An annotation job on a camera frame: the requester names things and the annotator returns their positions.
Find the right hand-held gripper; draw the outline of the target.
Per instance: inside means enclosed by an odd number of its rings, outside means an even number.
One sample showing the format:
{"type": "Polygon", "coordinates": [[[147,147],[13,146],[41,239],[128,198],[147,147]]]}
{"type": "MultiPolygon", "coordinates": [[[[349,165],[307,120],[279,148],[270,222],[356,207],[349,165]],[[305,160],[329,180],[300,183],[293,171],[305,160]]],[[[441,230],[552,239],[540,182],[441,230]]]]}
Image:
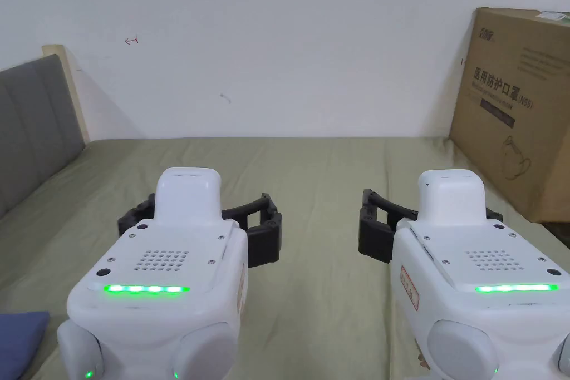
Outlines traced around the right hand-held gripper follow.
{"type": "Polygon", "coordinates": [[[363,191],[358,251],[391,261],[426,379],[568,379],[568,272],[486,208],[472,171],[418,185],[418,212],[363,191]]]}

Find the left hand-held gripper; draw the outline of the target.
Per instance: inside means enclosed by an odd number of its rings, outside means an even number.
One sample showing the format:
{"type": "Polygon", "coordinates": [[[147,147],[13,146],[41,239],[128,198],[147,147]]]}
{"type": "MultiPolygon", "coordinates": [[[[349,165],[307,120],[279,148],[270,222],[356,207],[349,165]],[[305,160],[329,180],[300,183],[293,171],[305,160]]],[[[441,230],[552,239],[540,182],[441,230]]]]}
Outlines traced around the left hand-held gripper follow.
{"type": "Polygon", "coordinates": [[[227,378],[247,240],[249,268],[279,261],[282,214],[266,193],[221,210],[220,184],[213,169],[169,168],[117,220],[120,237],[72,288],[57,330],[69,379],[227,378]]]}

